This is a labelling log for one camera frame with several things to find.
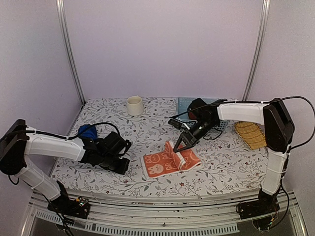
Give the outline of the orange bunny pattern towel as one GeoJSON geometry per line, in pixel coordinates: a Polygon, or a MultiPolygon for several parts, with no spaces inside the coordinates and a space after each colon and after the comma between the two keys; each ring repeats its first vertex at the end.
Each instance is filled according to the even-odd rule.
{"type": "Polygon", "coordinates": [[[187,172],[201,167],[201,160],[191,149],[174,152],[173,148],[173,142],[166,141],[164,151],[144,155],[141,158],[143,172],[147,179],[187,172]]]}

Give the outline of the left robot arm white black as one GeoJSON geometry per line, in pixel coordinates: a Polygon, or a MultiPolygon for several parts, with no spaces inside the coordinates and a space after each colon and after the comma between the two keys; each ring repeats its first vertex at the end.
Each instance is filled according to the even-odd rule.
{"type": "Polygon", "coordinates": [[[16,176],[32,189],[43,194],[62,213],[70,213],[73,202],[65,187],[48,177],[29,156],[59,157],[91,166],[99,166],[117,174],[125,174],[129,159],[124,155],[131,147],[115,125],[105,138],[98,137],[96,124],[79,127],[74,136],[61,136],[26,125],[18,119],[0,140],[0,170],[8,176],[16,176]]]}

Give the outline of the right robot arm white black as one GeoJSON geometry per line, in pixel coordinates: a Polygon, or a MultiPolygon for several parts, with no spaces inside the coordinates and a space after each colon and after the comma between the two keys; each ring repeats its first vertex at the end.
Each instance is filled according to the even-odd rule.
{"type": "Polygon", "coordinates": [[[175,153],[194,147],[221,121],[249,122],[264,135],[268,164],[261,192],[273,196],[285,176],[294,123],[285,104],[275,98],[271,101],[244,102],[219,99],[207,104],[202,98],[191,101],[185,114],[195,119],[195,124],[180,134],[173,151],[175,153]]]}

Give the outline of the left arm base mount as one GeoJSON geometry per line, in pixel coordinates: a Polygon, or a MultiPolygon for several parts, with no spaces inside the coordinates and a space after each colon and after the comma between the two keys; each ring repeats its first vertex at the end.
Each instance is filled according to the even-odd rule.
{"type": "Polygon", "coordinates": [[[47,209],[61,215],[73,216],[76,218],[87,219],[91,205],[83,197],[70,199],[68,196],[59,196],[55,200],[48,201],[47,209]]]}

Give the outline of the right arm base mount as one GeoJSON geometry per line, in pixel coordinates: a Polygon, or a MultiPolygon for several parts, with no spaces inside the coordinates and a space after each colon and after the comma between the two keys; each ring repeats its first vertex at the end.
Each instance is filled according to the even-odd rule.
{"type": "Polygon", "coordinates": [[[236,205],[236,212],[241,219],[248,219],[280,210],[277,197],[274,195],[261,195],[258,199],[250,202],[239,202],[236,205]]]}

